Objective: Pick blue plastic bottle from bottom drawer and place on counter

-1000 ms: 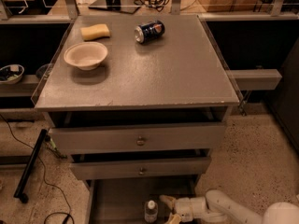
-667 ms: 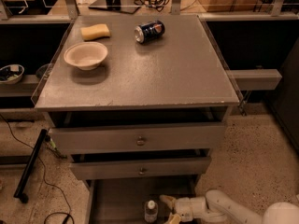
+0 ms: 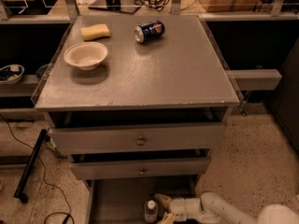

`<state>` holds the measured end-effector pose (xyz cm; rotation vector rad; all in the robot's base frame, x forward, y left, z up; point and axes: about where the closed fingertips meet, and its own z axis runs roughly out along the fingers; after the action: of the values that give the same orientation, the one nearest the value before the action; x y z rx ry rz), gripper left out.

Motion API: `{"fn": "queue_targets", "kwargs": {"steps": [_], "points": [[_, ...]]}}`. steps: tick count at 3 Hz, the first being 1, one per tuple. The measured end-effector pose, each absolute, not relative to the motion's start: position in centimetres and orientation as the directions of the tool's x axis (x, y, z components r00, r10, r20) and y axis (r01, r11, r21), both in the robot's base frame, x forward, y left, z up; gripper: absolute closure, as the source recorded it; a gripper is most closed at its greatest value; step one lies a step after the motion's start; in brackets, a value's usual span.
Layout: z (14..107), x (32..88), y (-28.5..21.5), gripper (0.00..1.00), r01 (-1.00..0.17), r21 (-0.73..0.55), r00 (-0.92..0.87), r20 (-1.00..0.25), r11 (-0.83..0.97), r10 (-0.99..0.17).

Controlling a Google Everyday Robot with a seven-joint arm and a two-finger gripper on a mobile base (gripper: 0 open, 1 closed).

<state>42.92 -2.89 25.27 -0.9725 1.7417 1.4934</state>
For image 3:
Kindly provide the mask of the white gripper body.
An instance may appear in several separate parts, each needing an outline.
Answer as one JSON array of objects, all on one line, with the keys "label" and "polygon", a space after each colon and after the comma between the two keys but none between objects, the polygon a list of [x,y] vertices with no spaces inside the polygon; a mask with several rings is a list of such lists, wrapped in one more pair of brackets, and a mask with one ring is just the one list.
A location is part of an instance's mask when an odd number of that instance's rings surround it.
[{"label": "white gripper body", "polygon": [[170,203],[170,212],[175,216],[176,222],[187,220],[186,204],[183,198],[174,199]]}]

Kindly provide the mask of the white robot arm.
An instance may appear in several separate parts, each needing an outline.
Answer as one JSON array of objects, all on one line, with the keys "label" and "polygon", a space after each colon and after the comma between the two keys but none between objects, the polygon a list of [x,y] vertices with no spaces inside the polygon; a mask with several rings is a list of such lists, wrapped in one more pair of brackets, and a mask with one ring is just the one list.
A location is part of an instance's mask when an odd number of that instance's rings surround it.
[{"label": "white robot arm", "polygon": [[174,224],[189,219],[200,224],[218,224],[222,218],[229,224],[299,224],[299,215],[281,204],[266,206],[254,218],[211,191],[203,192],[199,198],[172,199],[160,193],[154,197],[165,209],[158,224]]}]

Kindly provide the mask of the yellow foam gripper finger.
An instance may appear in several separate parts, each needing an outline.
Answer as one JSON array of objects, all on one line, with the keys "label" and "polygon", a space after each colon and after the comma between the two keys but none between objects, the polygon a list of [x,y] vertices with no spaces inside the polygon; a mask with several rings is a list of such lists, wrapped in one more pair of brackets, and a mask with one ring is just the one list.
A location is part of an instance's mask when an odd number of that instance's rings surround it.
[{"label": "yellow foam gripper finger", "polygon": [[161,205],[165,208],[168,209],[170,206],[170,203],[172,202],[172,199],[169,196],[156,193],[154,195],[155,199],[161,203]]},{"label": "yellow foam gripper finger", "polygon": [[172,213],[165,213],[162,220],[157,224],[173,224],[176,220],[176,217]]}]

